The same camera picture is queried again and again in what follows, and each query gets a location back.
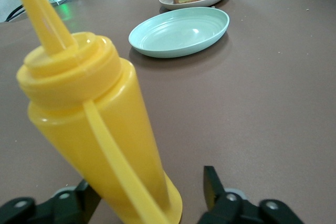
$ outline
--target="screw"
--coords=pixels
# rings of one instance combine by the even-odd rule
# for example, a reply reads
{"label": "screw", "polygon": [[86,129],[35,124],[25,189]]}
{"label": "screw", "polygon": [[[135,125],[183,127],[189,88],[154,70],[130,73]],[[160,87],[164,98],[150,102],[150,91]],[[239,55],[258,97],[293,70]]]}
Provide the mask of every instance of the screw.
{"label": "screw", "polygon": [[14,205],[14,207],[20,208],[20,207],[25,206],[26,204],[27,204],[27,201],[25,201],[25,200],[21,200],[21,201],[19,201],[18,203],[16,203],[16,204]]}
{"label": "screw", "polygon": [[236,201],[237,200],[237,197],[234,194],[228,194],[228,195],[226,195],[226,198],[230,201]]}
{"label": "screw", "polygon": [[277,210],[279,208],[278,205],[273,201],[267,202],[266,206],[269,207],[272,210]]}
{"label": "screw", "polygon": [[66,198],[68,198],[69,196],[70,196],[69,193],[64,193],[64,194],[61,194],[61,195],[59,196],[59,198],[60,198],[60,199],[66,199]]}

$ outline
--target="yellow nozzle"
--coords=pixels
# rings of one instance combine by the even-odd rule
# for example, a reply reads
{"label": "yellow nozzle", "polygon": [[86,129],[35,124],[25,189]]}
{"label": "yellow nozzle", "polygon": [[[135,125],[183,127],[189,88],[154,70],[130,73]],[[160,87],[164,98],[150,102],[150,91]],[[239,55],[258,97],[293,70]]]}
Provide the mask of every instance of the yellow nozzle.
{"label": "yellow nozzle", "polygon": [[76,41],[47,0],[22,0],[46,54],[57,54]]}

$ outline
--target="plate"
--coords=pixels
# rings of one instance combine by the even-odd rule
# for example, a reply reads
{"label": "plate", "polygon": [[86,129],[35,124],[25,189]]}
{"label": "plate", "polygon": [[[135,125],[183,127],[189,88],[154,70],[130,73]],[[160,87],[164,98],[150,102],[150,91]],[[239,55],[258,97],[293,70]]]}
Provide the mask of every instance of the plate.
{"label": "plate", "polygon": [[159,0],[159,1],[162,4],[162,6],[164,6],[168,10],[176,10],[176,9],[187,8],[187,7],[211,6],[221,0],[199,0],[199,1],[185,3],[185,4],[174,4],[174,0]]}
{"label": "plate", "polygon": [[217,42],[229,21],[224,11],[211,7],[172,10],[136,26],[129,42],[135,50],[150,57],[186,56]]}

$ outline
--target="table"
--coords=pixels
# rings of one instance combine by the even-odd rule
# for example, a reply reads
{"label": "table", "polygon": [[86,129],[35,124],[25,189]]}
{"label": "table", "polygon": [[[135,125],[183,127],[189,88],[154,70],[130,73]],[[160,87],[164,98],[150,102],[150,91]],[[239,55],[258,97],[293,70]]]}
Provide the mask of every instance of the table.
{"label": "table", "polygon": [[[131,48],[159,0],[69,0],[71,32],[109,37],[136,67],[166,173],[184,202],[181,224],[206,211],[203,166],[257,204],[287,203],[306,223],[336,219],[336,0],[222,0],[226,34],[196,54],[154,59]],[[29,122],[15,74],[39,46],[25,16],[0,24],[0,204],[46,201],[80,176]],[[120,223],[102,202],[91,223]]]}

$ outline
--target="condiment bottle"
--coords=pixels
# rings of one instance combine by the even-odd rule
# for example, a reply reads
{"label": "condiment bottle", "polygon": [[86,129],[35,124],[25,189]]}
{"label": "condiment bottle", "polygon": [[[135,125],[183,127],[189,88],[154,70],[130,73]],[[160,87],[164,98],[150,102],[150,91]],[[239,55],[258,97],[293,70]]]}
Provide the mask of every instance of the condiment bottle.
{"label": "condiment bottle", "polygon": [[134,66],[110,39],[71,34],[47,0],[22,0],[41,46],[17,73],[30,120],[127,224],[177,224]]}

